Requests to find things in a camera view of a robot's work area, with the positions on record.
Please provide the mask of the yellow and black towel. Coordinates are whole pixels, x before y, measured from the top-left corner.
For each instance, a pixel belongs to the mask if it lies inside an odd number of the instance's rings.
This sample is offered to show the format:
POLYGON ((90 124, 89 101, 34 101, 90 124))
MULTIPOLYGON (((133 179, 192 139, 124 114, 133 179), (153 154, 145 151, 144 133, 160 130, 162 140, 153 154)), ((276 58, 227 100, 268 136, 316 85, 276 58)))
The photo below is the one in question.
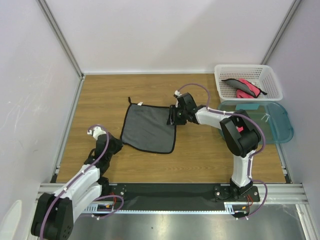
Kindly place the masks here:
POLYGON ((120 139, 123 144, 138 151, 153 154, 171 154, 175 149, 177 128, 167 124, 168 106, 134 103, 128 98, 120 139))

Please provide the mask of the pink and black towel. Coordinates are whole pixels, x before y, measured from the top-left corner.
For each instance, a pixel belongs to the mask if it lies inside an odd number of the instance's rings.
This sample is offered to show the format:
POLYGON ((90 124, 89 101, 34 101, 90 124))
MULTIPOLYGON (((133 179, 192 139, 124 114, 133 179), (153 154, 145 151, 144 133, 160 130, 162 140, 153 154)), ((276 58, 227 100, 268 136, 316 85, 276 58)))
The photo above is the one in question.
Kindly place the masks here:
POLYGON ((243 126, 237 127, 237 130, 238 130, 238 132, 240 133, 240 132, 242 132, 242 131, 244 130, 244 127, 243 127, 243 126))

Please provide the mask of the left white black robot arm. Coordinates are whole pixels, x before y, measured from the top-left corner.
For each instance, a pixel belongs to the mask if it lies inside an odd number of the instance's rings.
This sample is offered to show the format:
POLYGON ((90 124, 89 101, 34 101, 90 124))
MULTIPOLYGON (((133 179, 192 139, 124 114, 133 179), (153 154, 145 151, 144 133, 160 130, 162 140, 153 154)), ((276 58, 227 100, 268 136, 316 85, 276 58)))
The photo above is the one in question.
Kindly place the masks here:
POLYGON ((79 172, 53 193, 43 193, 36 205, 30 233, 42 240, 67 240, 83 210, 96 199, 105 200, 111 193, 104 173, 123 142, 110 133, 95 137, 79 172))

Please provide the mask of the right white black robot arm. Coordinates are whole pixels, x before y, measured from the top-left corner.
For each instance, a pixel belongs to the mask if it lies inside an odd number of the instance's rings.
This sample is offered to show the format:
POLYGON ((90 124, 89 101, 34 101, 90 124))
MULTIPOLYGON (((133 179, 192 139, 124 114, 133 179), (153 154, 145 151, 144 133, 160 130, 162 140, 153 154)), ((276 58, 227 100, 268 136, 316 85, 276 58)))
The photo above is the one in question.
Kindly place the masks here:
POLYGON ((253 186, 252 158, 262 136, 245 110, 222 112, 197 105, 190 93, 174 93, 176 104, 169 107, 168 125, 194 123, 222 131, 225 143, 233 154, 233 173, 228 195, 236 201, 248 196, 253 186))

